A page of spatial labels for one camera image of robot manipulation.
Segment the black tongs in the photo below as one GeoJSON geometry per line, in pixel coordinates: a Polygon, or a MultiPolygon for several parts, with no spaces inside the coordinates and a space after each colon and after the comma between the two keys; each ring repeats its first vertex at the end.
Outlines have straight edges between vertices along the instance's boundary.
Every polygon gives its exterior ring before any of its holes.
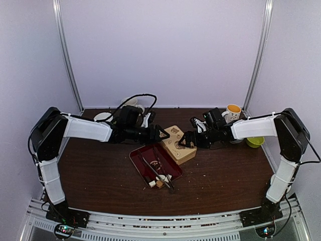
{"type": "MultiPolygon", "coordinates": [[[[155,174],[155,176],[165,175],[167,177],[168,173],[166,172],[165,168],[163,167],[163,164],[160,160],[160,157],[158,156],[158,153],[157,153],[155,147],[152,147],[152,150],[153,150],[153,155],[155,157],[156,164],[151,164],[150,162],[148,162],[146,160],[146,158],[143,156],[143,154],[141,153],[141,151],[137,151],[137,153],[138,153],[138,156],[140,157],[140,159],[155,174]]],[[[169,189],[170,193],[174,193],[175,186],[173,185],[171,179],[169,179],[167,177],[167,180],[168,181],[166,182],[160,178],[160,180],[156,180],[156,182],[157,181],[162,182],[163,185],[169,189]]]]}

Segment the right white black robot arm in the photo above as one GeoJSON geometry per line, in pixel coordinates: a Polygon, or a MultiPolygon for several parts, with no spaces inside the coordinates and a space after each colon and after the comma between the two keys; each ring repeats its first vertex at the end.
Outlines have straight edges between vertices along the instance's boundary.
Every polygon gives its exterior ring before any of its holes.
{"type": "Polygon", "coordinates": [[[292,108],[282,112],[248,117],[226,122],[218,108],[203,114],[204,120],[191,118],[194,131],[183,134],[178,144],[182,147],[208,149],[215,142],[232,142],[254,137],[277,137],[280,146],[280,164],[271,178],[262,204],[257,210],[260,221],[269,221],[276,207],[285,197],[301,165],[310,141],[310,133],[292,108]]]}

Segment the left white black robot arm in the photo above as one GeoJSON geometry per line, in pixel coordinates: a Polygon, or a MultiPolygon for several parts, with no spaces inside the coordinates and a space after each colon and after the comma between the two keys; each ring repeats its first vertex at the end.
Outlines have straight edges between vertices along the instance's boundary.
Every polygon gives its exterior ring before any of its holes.
{"type": "Polygon", "coordinates": [[[58,162],[64,142],[101,142],[121,144],[127,140],[149,145],[170,137],[160,125],[153,125],[154,111],[144,113],[126,105],[118,116],[102,112],[94,119],[61,112],[50,107],[30,131],[27,148],[38,169],[52,214],[61,222],[72,219],[62,188],[58,162]]]}

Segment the beige chocolate tin box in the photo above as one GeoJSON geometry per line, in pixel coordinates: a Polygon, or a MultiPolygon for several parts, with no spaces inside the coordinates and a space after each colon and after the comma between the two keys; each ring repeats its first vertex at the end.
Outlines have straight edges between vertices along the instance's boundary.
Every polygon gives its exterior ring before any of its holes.
{"type": "Polygon", "coordinates": [[[196,156],[197,148],[187,148],[180,146],[178,141],[171,143],[161,143],[161,146],[173,158],[173,160],[181,165],[196,156]]]}

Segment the white round chocolate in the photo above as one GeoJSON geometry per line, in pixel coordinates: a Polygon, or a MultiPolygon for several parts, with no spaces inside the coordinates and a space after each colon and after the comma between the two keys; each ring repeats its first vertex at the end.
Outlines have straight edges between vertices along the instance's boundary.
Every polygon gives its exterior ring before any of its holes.
{"type": "Polygon", "coordinates": [[[165,176],[165,175],[159,175],[159,176],[156,176],[156,180],[160,180],[160,178],[162,179],[162,180],[164,180],[164,181],[168,181],[167,180],[167,177],[165,176]]]}

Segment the brown round chocolate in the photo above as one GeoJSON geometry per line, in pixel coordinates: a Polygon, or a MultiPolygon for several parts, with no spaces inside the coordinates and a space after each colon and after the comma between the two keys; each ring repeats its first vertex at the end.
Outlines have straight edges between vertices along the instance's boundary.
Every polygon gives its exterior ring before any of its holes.
{"type": "Polygon", "coordinates": [[[157,186],[157,188],[161,188],[161,187],[163,187],[163,183],[160,181],[157,181],[156,186],[157,186]]]}

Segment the white square chocolate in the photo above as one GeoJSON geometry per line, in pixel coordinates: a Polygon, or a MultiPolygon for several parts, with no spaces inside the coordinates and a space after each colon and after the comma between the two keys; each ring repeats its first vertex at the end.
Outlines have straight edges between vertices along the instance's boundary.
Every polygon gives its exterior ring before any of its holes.
{"type": "Polygon", "coordinates": [[[150,188],[153,188],[153,187],[156,186],[156,182],[155,181],[151,181],[148,184],[149,184],[150,188]]]}

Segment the dark red lacquer tray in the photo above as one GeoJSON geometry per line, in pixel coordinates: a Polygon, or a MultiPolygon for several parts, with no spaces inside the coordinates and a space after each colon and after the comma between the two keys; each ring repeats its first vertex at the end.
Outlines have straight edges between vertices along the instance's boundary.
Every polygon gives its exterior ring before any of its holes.
{"type": "Polygon", "coordinates": [[[129,158],[147,187],[152,190],[171,186],[183,174],[180,166],[158,143],[133,150],[129,158]]]}

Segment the tall floral beige mug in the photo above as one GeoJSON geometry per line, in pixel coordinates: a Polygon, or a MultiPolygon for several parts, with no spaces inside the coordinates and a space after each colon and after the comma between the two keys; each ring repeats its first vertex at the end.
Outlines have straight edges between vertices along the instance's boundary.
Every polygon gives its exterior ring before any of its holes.
{"type": "Polygon", "coordinates": [[[124,105],[130,105],[130,106],[137,107],[137,108],[141,109],[142,112],[145,111],[145,108],[141,104],[138,103],[138,98],[137,97],[134,97],[134,98],[131,98],[131,99],[129,99],[129,97],[128,98],[124,98],[121,103],[123,103],[124,105]]]}

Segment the white mug yellow interior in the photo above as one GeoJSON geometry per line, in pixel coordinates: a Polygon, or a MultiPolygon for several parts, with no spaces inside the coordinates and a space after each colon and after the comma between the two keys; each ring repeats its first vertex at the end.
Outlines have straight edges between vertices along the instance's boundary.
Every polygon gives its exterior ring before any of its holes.
{"type": "Polygon", "coordinates": [[[241,107],[235,104],[229,104],[227,105],[226,110],[221,113],[221,115],[223,119],[226,121],[226,123],[230,123],[232,121],[238,120],[241,112],[241,107]]]}

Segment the white teacup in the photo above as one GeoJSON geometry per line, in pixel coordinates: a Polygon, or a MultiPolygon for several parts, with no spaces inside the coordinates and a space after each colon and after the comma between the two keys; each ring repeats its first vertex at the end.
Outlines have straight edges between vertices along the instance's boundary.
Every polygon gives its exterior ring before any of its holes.
{"type": "Polygon", "coordinates": [[[94,117],[94,120],[97,121],[111,121],[113,120],[113,115],[110,112],[101,112],[94,117]]]}

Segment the lime green bowl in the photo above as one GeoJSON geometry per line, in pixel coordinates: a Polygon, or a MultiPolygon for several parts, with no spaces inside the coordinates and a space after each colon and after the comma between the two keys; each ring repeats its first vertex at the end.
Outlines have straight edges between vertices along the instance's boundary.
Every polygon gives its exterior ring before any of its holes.
{"type": "Polygon", "coordinates": [[[250,137],[246,139],[246,144],[251,148],[259,148],[265,142],[264,137],[250,137]]]}

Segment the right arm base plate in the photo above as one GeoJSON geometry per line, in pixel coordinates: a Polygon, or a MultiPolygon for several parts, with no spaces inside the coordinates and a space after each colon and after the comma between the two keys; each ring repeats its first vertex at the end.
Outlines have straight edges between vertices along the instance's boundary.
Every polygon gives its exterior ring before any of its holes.
{"type": "Polygon", "coordinates": [[[282,211],[276,210],[272,213],[262,209],[262,207],[242,211],[239,213],[243,227],[259,225],[266,222],[272,222],[275,219],[283,217],[282,211]]]}

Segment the right aluminium frame post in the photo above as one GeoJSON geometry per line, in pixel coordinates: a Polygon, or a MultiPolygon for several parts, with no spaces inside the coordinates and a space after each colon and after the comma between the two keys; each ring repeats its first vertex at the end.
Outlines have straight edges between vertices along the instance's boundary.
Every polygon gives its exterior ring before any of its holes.
{"type": "Polygon", "coordinates": [[[269,37],[272,14],[273,14],[273,5],[274,5],[273,3],[274,3],[273,0],[265,1],[265,9],[264,9],[257,54],[256,54],[254,67],[253,67],[253,71],[250,79],[250,84],[249,84],[248,91],[247,91],[246,98],[243,105],[243,111],[246,113],[246,115],[249,115],[249,107],[250,107],[251,99],[254,94],[256,83],[258,81],[260,68],[264,57],[264,51],[265,51],[268,37],[269,37]]]}

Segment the aluminium frame post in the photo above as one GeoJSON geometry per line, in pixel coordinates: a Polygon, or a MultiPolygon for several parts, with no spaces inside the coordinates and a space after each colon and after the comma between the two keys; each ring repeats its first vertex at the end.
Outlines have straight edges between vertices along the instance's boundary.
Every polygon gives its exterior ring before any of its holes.
{"type": "Polygon", "coordinates": [[[52,4],[53,4],[53,11],[54,11],[55,21],[58,29],[59,38],[60,38],[63,60],[66,67],[68,80],[71,85],[72,93],[76,100],[78,109],[80,112],[82,112],[84,110],[84,106],[81,101],[80,93],[76,84],[72,63],[71,63],[71,59],[68,51],[68,45],[67,45],[67,40],[66,40],[66,35],[64,30],[62,12],[61,12],[61,3],[59,0],[52,0],[52,4]]]}
{"type": "Polygon", "coordinates": [[[265,9],[264,9],[257,54],[256,54],[254,67],[253,67],[253,71],[250,79],[250,84],[249,84],[248,91],[247,91],[246,98],[243,105],[243,111],[246,113],[246,115],[249,115],[249,107],[250,107],[251,99],[254,94],[256,83],[258,81],[260,68],[264,57],[264,51],[265,51],[268,37],[269,37],[272,14],[273,14],[273,5],[274,5],[273,3],[274,3],[273,0],[265,1],[265,9]]]}

